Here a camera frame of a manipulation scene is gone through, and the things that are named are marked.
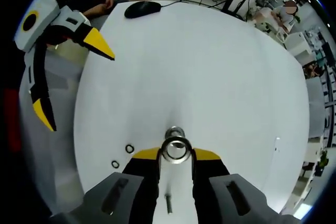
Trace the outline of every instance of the wall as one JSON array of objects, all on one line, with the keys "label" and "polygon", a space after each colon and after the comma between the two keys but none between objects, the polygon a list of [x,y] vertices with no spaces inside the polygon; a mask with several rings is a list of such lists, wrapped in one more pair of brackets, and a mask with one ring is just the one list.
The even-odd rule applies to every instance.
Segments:
[{"label": "wall", "polygon": [[314,177],[314,180],[311,182],[311,191],[306,197],[306,199],[303,201],[303,203],[307,205],[314,205],[315,201],[318,199],[320,194],[322,193],[322,190],[324,189],[326,183],[328,182],[328,179],[332,173],[332,171],[335,169],[336,166],[336,148],[328,148],[328,159],[329,164],[326,166],[326,168],[323,171],[323,174],[321,177]]},{"label": "wall", "polygon": [[301,23],[295,24],[291,33],[307,30],[313,25],[319,26],[323,37],[329,43],[331,51],[333,52],[334,57],[336,57],[336,43],[333,40],[328,27],[323,23],[313,7],[309,3],[305,3],[300,7],[297,15],[301,18]]}]

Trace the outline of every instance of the desk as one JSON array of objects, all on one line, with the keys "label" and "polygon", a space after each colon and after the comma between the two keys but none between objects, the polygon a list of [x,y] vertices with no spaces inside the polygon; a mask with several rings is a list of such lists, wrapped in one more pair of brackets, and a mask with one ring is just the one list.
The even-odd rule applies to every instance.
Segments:
[{"label": "desk", "polygon": [[[178,125],[193,147],[218,154],[279,212],[308,139],[301,65],[267,35],[216,10],[176,3],[127,20],[130,5],[118,4],[100,30],[115,61],[90,53],[81,76],[74,137],[84,191],[123,171],[131,158],[127,144],[135,152],[161,146],[165,131]],[[163,159],[159,188],[153,223],[197,223],[190,159],[181,165]]]}]

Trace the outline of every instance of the metal ring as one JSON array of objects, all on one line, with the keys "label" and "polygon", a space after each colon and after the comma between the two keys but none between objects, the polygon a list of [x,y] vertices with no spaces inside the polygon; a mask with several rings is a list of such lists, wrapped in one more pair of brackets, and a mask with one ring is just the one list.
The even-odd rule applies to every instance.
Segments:
[{"label": "metal ring", "polygon": [[164,134],[164,139],[167,139],[172,136],[182,136],[185,137],[184,130],[181,127],[173,126],[170,127]]},{"label": "metal ring", "polygon": [[[170,145],[173,145],[173,144],[184,145],[185,153],[181,157],[175,158],[175,157],[172,157],[171,155],[169,155],[168,147]],[[162,156],[164,157],[165,160],[167,160],[168,162],[170,162],[172,164],[180,164],[180,163],[186,161],[190,157],[192,147],[191,147],[191,144],[188,141],[188,139],[186,139],[182,136],[172,136],[172,137],[167,138],[163,142],[163,144],[161,146],[161,150],[162,150]]]},{"label": "metal ring", "polygon": [[131,144],[126,145],[125,150],[127,153],[131,154],[134,152],[134,147]]},{"label": "metal ring", "polygon": [[117,161],[113,160],[111,164],[112,164],[113,168],[115,168],[115,169],[119,168],[119,163]]}]

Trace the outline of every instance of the metal cylinder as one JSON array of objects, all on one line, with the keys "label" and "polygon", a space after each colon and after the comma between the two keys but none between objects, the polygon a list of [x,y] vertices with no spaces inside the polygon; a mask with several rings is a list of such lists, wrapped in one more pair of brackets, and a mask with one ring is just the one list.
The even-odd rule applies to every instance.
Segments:
[{"label": "metal cylinder", "polygon": [[166,203],[167,203],[167,213],[171,215],[173,213],[173,208],[172,208],[172,196],[170,194],[166,194],[165,196]]},{"label": "metal cylinder", "polygon": [[[173,156],[172,153],[169,154],[168,148],[171,149],[175,148],[174,150],[177,152],[183,151],[185,149],[183,155],[178,155],[177,157]],[[173,126],[166,131],[165,134],[165,141],[161,146],[162,156],[172,164],[180,164],[186,161],[191,155],[191,144],[188,139],[185,138],[185,134],[182,128]]]}]

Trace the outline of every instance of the small black ring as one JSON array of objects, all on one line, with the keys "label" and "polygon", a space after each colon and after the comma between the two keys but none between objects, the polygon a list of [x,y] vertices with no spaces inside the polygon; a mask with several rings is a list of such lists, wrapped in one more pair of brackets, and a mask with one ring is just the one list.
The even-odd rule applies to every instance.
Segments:
[{"label": "small black ring", "polygon": [[126,150],[127,153],[131,154],[131,153],[134,152],[134,147],[133,147],[133,145],[128,144],[128,145],[126,145],[125,150]]},{"label": "small black ring", "polygon": [[119,168],[119,163],[117,161],[113,160],[111,164],[112,164],[113,168],[115,168],[115,169]]}]

